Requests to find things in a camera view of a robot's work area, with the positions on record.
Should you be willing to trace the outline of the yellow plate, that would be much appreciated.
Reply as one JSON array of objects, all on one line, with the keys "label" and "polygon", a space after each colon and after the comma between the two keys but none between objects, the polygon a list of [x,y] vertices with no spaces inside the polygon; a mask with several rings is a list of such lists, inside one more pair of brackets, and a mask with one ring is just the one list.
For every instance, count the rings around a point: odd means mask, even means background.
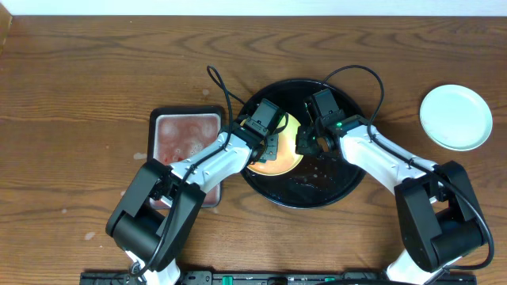
[{"label": "yellow plate", "polygon": [[248,170],[264,176],[279,176],[288,173],[302,161],[303,156],[295,152],[299,121],[288,114],[278,127],[284,130],[267,137],[264,152],[258,161],[247,166]]}]

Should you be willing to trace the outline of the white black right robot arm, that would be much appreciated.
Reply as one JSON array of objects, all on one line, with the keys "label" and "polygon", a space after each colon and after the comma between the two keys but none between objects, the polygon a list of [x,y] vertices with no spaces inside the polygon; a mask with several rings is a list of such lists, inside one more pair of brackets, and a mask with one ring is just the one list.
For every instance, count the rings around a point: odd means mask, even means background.
[{"label": "white black right robot arm", "polygon": [[319,117],[300,126],[297,154],[339,157],[369,173],[395,196],[404,250],[387,267],[390,281],[431,284],[458,270],[459,259],[487,245],[486,259],[466,270],[488,266],[494,240],[465,169],[455,161],[437,164],[414,155],[381,135],[362,116],[342,121]]}]

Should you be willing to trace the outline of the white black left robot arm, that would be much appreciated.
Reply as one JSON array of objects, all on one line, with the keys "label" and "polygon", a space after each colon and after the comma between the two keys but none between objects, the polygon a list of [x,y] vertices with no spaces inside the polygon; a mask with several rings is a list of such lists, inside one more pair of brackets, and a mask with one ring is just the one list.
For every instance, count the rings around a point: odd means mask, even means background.
[{"label": "white black left robot arm", "polygon": [[142,165],[107,221],[105,231],[128,254],[129,279],[141,284],[174,284],[183,250],[205,196],[229,176],[259,160],[270,135],[288,125],[286,116],[241,118],[199,153],[163,165]]}]

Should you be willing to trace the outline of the light blue plate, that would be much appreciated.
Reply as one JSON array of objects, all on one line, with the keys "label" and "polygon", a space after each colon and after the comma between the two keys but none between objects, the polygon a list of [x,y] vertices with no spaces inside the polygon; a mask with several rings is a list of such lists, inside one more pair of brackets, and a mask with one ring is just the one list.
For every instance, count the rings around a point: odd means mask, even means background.
[{"label": "light blue plate", "polygon": [[421,103],[419,118],[431,140],[455,151],[480,147],[493,130],[486,101],[462,85],[441,85],[429,91]]}]

